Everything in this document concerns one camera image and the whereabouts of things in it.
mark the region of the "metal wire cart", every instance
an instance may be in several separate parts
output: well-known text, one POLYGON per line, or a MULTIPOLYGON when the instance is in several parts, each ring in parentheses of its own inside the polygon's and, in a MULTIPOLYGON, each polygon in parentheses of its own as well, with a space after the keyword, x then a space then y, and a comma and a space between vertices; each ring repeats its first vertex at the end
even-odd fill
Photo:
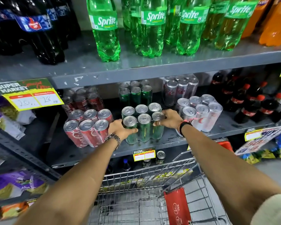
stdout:
POLYGON ((189 224, 231 225, 220 201, 221 210, 215 209, 195 158, 179 160, 186 153, 191 155, 187 151, 166 164, 105 175, 89 224, 170 224, 165 194, 184 187, 189 224))

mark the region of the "sprite bottle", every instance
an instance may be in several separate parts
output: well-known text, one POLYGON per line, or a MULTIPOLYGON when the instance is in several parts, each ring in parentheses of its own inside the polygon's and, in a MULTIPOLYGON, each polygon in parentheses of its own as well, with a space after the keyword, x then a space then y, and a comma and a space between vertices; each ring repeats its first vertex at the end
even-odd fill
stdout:
POLYGON ((97 50, 102 61, 117 61, 121 48, 118 19, 113 0, 86 0, 97 50))
POLYGON ((163 50, 163 35, 167 0, 141 0, 141 52, 143 56, 160 56, 163 50))
POLYGON ((193 55, 200 46, 211 0, 184 0, 177 41, 180 55, 193 55))
POLYGON ((121 2, 122 2, 124 28, 126 31, 129 31, 130 30, 129 0, 121 0, 121 2))
POLYGON ((165 26, 165 37, 164 40, 168 45, 176 46, 180 18, 181 18, 181 4, 183 0, 168 0, 168 12, 165 26))
POLYGON ((229 0, 212 0, 202 39, 214 41, 229 6, 229 0))
POLYGON ((220 50, 232 50, 253 14, 258 0, 230 0, 223 23, 217 32, 214 45, 220 50))
POLYGON ((130 0, 130 31, 135 47, 141 45, 141 0, 130 0))

